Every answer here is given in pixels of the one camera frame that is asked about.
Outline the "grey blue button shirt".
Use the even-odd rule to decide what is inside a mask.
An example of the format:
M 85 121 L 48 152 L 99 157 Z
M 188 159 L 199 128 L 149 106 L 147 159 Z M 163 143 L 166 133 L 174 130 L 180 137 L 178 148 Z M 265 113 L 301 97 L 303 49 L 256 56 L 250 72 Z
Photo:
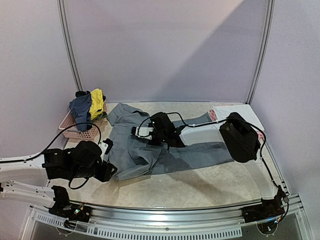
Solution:
M 117 167 L 118 180 L 142 175 L 160 175 L 211 167 L 232 162 L 222 142 L 199 143 L 183 148 L 166 148 L 166 145 L 149 145 L 131 135 L 131 128 L 142 124 L 147 112 L 125 103 L 117 104 L 108 114 L 112 127 L 109 139 L 113 147 L 107 161 Z

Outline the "left aluminium corner post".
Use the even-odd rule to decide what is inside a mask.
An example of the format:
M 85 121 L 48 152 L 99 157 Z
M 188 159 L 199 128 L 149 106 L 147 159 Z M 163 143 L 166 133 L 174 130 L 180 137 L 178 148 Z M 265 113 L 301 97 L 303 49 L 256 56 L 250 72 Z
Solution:
M 65 1 L 57 0 L 57 8 L 58 8 L 58 13 L 60 18 L 60 25 L 61 25 L 62 36 L 64 39 L 65 50 L 66 50 L 67 58 L 69 61 L 71 74 L 75 83 L 75 87 L 78 91 L 83 91 L 84 89 L 81 82 L 81 78 L 78 71 L 76 58 L 75 58 L 75 54 L 72 46 Z

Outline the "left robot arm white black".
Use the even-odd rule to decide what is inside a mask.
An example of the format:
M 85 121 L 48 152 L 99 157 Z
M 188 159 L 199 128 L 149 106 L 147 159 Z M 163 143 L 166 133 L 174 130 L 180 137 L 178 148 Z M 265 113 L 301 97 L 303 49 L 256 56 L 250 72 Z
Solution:
M 67 190 L 61 186 L 36 186 L 21 180 L 44 177 L 46 180 L 90 178 L 105 183 L 117 172 L 117 168 L 105 161 L 113 142 L 106 139 L 98 144 L 81 141 L 76 147 L 47 149 L 31 158 L 6 158 L 0 162 L 0 198 L 14 200 L 48 209 L 54 208 L 63 216 L 74 213 Z

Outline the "aluminium front rail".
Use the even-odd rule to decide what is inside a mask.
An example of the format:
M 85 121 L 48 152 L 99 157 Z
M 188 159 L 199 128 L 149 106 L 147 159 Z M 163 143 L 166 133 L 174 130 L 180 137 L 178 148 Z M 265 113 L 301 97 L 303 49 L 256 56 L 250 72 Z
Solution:
M 308 240 L 304 208 L 298 195 L 272 229 L 273 219 L 246 222 L 243 204 L 198 209 L 134 209 L 93 205 L 88 223 L 64 228 L 64 220 L 32 207 L 25 240 Z

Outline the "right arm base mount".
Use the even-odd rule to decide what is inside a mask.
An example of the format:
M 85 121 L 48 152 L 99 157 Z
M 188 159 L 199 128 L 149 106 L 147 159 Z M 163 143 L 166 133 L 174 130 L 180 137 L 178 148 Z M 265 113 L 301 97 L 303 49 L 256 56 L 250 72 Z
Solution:
M 273 219 L 275 223 L 279 223 L 288 214 L 288 210 L 289 197 L 286 196 L 269 200 L 261 199 L 260 204 L 243 207 L 241 215 L 245 223 Z

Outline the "white folded shirt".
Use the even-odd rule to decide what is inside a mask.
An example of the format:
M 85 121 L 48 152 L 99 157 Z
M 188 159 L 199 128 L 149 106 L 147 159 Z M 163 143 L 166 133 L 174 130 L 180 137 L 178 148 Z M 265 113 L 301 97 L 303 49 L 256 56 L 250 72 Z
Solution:
M 253 111 L 250 105 L 248 104 L 234 104 L 234 105 L 220 105 L 220 106 L 211 106 L 211 110 L 214 110 L 215 115 L 218 120 L 223 120 L 228 117 L 231 113 L 238 113 L 245 121 L 255 125 L 262 131 L 264 131 L 264 127 L 259 120 L 256 113 Z

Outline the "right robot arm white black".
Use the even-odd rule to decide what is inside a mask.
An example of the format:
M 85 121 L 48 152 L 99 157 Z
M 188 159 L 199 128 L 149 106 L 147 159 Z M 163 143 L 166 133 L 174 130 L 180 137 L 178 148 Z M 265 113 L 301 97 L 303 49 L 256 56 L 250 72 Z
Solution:
M 285 197 L 263 158 L 258 133 L 252 123 L 237 112 L 222 119 L 208 115 L 172 121 L 170 114 L 158 112 L 151 116 L 147 132 L 148 144 L 166 146 L 154 174 L 173 173 L 206 168 L 228 162 L 243 164 L 266 200 L 259 206 L 262 218 L 278 210 L 276 196 Z

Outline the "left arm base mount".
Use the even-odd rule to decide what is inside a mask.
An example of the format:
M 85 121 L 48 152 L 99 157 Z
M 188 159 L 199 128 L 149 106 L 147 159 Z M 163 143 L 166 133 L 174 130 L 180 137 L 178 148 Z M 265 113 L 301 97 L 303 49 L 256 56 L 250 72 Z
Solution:
M 54 192 L 53 206 L 48 209 L 52 215 L 66 218 L 69 221 L 80 221 L 88 223 L 92 208 L 84 203 L 71 203 L 67 190 L 62 186 L 52 186 Z

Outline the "right aluminium corner post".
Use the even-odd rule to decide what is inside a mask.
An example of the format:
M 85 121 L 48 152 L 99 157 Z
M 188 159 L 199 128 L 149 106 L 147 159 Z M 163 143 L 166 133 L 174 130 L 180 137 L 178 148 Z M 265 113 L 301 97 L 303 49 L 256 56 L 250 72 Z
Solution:
M 268 0 L 267 1 L 267 8 L 266 8 L 266 14 L 265 14 L 265 20 L 263 25 L 263 32 L 261 36 L 261 43 L 259 47 L 258 52 L 258 59 L 255 65 L 254 74 L 252 78 L 252 83 L 249 88 L 249 92 L 246 98 L 246 104 L 251 104 L 256 92 L 256 88 L 258 86 L 259 77 L 261 74 L 261 70 L 263 67 L 264 58 L 267 51 L 271 26 L 272 26 L 272 20 L 273 20 L 273 13 L 274 13 L 274 7 L 275 7 L 275 0 Z

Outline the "pink folded garment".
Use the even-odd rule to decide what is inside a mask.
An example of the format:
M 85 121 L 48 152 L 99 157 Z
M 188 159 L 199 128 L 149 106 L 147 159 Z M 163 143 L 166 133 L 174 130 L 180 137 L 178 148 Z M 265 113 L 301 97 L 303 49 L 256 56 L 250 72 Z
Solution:
M 212 110 L 212 109 L 209 110 L 209 111 L 208 111 L 208 114 L 209 114 L 210 119 L 211 119 L 213 122 L 217 121 L 217 116 L 216 116 L 214 110 Z M 263 137 L 263 134 L 262 134 L 260 131 L 256 130 L 256 132 L 257 132 L 257 134 L 258 134 L 258 139 L 259 139 L 259 140 L 264 140 L 264 139 L 265 139 L 265 138 Z

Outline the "yellow garment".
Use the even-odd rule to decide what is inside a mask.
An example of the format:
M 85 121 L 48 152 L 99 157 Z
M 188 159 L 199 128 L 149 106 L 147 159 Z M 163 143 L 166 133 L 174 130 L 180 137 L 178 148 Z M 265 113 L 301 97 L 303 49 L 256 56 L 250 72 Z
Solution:
M 93 121 L 103 113 L 104 99 L 103 91 L 99 88 L 90 92 L 91 95 L 91 107 L 89 109 L 90 119 Z

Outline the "navy blue garment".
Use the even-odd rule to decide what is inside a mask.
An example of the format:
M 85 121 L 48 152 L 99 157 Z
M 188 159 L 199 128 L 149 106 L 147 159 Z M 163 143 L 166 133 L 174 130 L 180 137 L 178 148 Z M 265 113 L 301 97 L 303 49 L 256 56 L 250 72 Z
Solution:
M 92 98 L 89 91 L 77 91 L 75 99 L 69 102 L 69 109 L 77 124 L 77 130 L 82 133 L 92 128 L 92 120 L 89 113 L 91 105 Z

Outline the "aluminium corner post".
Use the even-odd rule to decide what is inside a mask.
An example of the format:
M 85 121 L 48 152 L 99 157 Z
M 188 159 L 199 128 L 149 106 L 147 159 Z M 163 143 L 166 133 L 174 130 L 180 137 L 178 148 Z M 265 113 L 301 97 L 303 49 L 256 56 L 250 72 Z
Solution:
M 72 46 L 65 1 L 57 0 L 57 8 L 58 8 L 58 13 L 60 18 L 60 25 L 61 25 L 62 36 L 64 39 L 65 50 L 66 50 L 67 58 L 69 61 L 71 74 L 75 83 L 75 87 L 78 91 L 83 91 L 84 89 L 81 82 L 81 78 L 78 71 L 76 58 L 75 58 L 75 54 Z
M 265 20 L 263 25 L 263 32 L 261 36 L 261 43 L 259 47 L 258 52 L 258 59 L 255 65 L 254 74 L 252 78 L 252 83 L 249 88 L 249 92 L 246 98 L 246 104 L 251 104 L 256 92 L 256 88 L 258 86 L 259 77 L 261 74 L 261 70 L 263 67 L 264 58 L 267 51 L 271 26 L 272 26 L 272 20 L 273 20 L 273 13 L 274 13 L 274 7 L 275 7 L 275 0 L 268 0 L 267 1 L 267 8 L 266 8 L 266 14 L 265 14 Z

